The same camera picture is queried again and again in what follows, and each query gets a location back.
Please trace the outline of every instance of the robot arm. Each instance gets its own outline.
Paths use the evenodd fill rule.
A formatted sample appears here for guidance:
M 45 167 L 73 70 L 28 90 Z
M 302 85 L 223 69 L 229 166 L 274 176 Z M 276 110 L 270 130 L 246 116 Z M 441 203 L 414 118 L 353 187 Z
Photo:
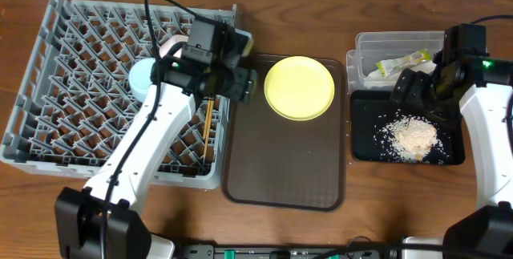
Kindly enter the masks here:
M 513 155 L 506 120 L 513 94 L 513 63 L 489 57 L 485 26 L 462 24 L 446 30 L 434 56 L 431 77 L 404 70 L 391 99 L 420 109 L 446 127 L 465 118 L 477 175 L 477 207 L 513 201 Z
M 511 86 L 488 83 L 486 87 L 472 86 L 459 101 L 471 136 L 477 208 L 513 202 L 513 155 L 505 123 L 511 115 L 507 114 L 507 102 L 512 95 Z
M 172 257 L 173 243 L 149 233 L 139 216 L 149 184 L 202 98 L 224 95 L 243 103 L 251 99 L 257 73 L 238 67 L 240 58 L 248 54 L 251 45 L 251 34 L 210 18 L 195 17 L 188 42 L 172 47 L 160 60 L 160 67 L 151 69 L 154 85 L 150 86 L 143 106 L 109 160 L 81 191 L 64 188 L 56 200 L 62 257 L 100 258 L 102 226 L 106 226 L 109 259 Z M 174 53 L 180 47 L 181 56 L 177 58 Z M 156 85 L 157 77 L 162 78 L 160 86 Z M 148 122 L 157 87 L 160 87 L 158 108 L 154 119 Z M 144 124 L 147 124 L 146 131 L 121 165 L 121 172 L 116 172 Z M 117 181 L 112 183 L 115 172 Z M 110 200 L 104 201 L 109 184 L 114 187 Z M 109 214 L 102 214 L 105 204 L 108 204 Z M 102 225 L 105 216 L 108 216 L 108 225 Z
M 128 157 L 123 172 L 119 174 L 118 184 L 114 187 L 111 203 L 128 201 L 130 210 L 143 211 L 151 179 L 171 147 L 182 127 L 192 119 L 196 112 L 193 95 L 182 93 L 181 87 L 162 83 L 160 105 L 154 122 L 150 123 L 137 145 Z M 109 160 L 99 172 L 90 178 L 84 188 L 91 188 L 91 195 L 103 199 L 107 193 L 110 178 L 121 157 L 137 135 L 155 102 L 156 85 L 151 85 L 139 113 L 135 116 L 127 134 L 116 147 Z

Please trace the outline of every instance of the dish rack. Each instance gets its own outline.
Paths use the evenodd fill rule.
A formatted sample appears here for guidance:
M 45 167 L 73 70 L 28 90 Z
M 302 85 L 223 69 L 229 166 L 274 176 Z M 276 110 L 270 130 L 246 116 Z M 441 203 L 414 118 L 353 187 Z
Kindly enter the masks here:
M 188 34 L 193 17 L 174 6 L 150 6 L 159 44 Z M 193 9 L 236 23 L 232 10 Z M 89 178 L 107 161 L 140 103 L 128 72 L 151 57 L 141 4 L 50 0 L 0 145 L 0 160 L 33 174 Z M 216 188 L 228 130 L 229 100 L 218 96 L 208 139 L 206 101 L 173 142 L 153 180 Z M 204 158 L 204 145 L 208 145 Z

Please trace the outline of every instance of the food package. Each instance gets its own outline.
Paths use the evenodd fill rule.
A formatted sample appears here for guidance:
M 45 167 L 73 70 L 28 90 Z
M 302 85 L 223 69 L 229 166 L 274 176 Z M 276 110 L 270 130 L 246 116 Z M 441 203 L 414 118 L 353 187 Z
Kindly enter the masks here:
M 399 59 L 385 59 L 376 63 L 379 71 L 384 78 L 388 78 L 393 74 L 400 73 L 402 70 L 410 67 L 415 67 L 421 63 L 431 60 L 430 54 L 426 49 L 416 51 L 411 55 Z

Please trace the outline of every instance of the black cable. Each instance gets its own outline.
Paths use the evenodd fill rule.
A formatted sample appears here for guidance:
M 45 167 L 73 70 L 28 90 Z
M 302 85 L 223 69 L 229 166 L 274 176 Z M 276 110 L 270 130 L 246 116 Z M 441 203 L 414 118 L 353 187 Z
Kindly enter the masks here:
M 349 244 L 347 245 L 347 247 L 350 247 L 351 244 L 353 244 L 353 242 L 355 242 L 356 240 L 358 239 L 365 239 L 367 240 L 368 242 L 372 242 L 372 240 L 370 240 L 367 236 L 356 236 L 355 238 L 351 239 L 351 241 L 349 242 Z M 345 254 L 349 259 L 353 259 L 353 255 L 351 255 L 350 253 L 346 253 Z
M 180 8 L 180 9 L 182 9 L 182 10 L 187 11 L 189 14 L 192 14 L 192 15 L 194 15 L 194 16 L 199 16 L 199 15 L 198 15 L 197 13 L 195 13 L 194 11 L 189 10 L 187 7 L 182 6 L 182 5 L 181 5 L 181 4 L 179 4 L 178 2 L 175 2 L 174 0 L 165 0 L 165 1 L 166 1 L 166 2 L 171 3 L 172 5 L 174 5 L 174 6 L 176 6 L 176 7 L 179 7 L 179 8 Z
M 483 258 L 483 259 L 512 259 L 513 257 L 507 255 L 496 255 L 491 253 L 485 253 L 477 250 L 464 249 L 460 247 L 449 247 L 442 245 L 430 245 L 430 244 L 399 244 L 399 245 L 388 245 L 385 243 L 369 243 L 365 245 L 357 245 L 354 247 L 347 246 L 341 249 L 335 249 L 326 252 L 321 255 L 315 256 L 313 259 L 327 259 L 336 255 L 346 255 L 347 253 L 365 252 L 365 251 L 378 251 L 379 253 L 389 253 L 390 251 L 400 252 L 402 250 L 418 250 L 418 251 L 435 251 L 441 252 L 447 255 L 460 256 L 460 257 L 472 257 L 472 258 Z
M 510 140 L 510 149 L 513 154 L 513 95 L 507 101 L 506 107 L 506 127 L 507 127 L 507 138 Z
M 187 11 L 189 14 L 192 14 L 196 16 L 196 13 L 194 13 L 192 10 L 189 10 L 185 6 L 181 6 L 179 3 L 174 2 L 172 0 L 165 0 L 166 2 L 170 2 L 174 4 L 175 6 L 178 6 L 180 9 Z M 118 166 L 112 173 L 112 176 L 109 181 L 109 185 L 107 187 L 107 194 L 105 195 L 105 200 L 103 202 L 103 209 L 102 209 L 102 222 L 100 226 L 100 253 L 102 259 L 107 259 L 107 217 L 108 217 L 108 211 L 109 211 L 109 204 L 112 197 L 112 192 L 114 190 L 114 186 L 116 185 L 116 182 L 118 181 L 119 174 L 121 173 L 121 170 L 127 160 L 127 158 L 130 156 L 131 151 L 134 149 L 134 147 L 137 145 L 137 142 L 139 141 L 140 137 L 143 135 L 144 131 L 146 131 L 147 126 L 152 122 L 153 118 L 155 117 L 155 113 L 157 112 L 157 108 L 159 107 L 159 100 L 160 100 L 160 84 L 162 83 L 162 79 L 160 78 L 160 56 L 159 56 L 159 47 L 158 43 L 155 37 L 155 33 L 153 30 L 153 24 L 151 23 L 151 14 L 150 14 L 150 6 L 148 3 L 148 0 L 144 0 L 144 11 L 146 13 L 147 18 L 147 26 L 148 31 L 150 33 L 151 38 L 151 46 L 153 50 L 153 57 L 155 58 L 155 67 L 156 67 L 156 80 L 157 80 L 157 88 L 156 88 L 156 95 L 155 95 L 155 102 L 153 103 L 153 107 L 151 108 L 150 114 L 147 116 L 146 122 L 144 122 L 144 125 L 141 127 L 137 135 L 135 136 L 134 140 L 131 142 L 130 146 L 128 146 L 127 151 L 123 154 L 123 157 L 119 161 Z M 179 50 L 181 48 L 182 44 L 175 45 L 171 48 L 169 53 L 172 55 L 174 52 Z
M 471 22 L 471 24 L 485 22 L 485 21 L 489 21 L 489 20 L 492 20 L 492 19 L 504 19 L 504 18 L 513 18 L 513 15 L 510 15 L 510 14 L 491 15 L 489 17 L 484 17 L 484 18 L 476 19 L 473 22 Z

